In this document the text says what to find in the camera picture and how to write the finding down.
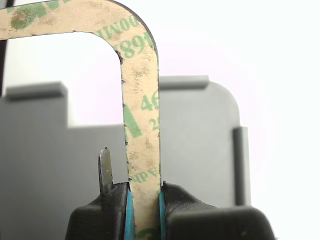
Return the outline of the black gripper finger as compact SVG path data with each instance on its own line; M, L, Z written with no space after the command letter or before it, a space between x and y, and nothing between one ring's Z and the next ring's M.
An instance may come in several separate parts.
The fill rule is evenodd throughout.
M108 147L98 156L99 196L70 215L66 240L134 240L133 195L128 182L113 183Z
M177 184L164 182L159 194L163 240L273 240L268 218L250 206L216 207Z

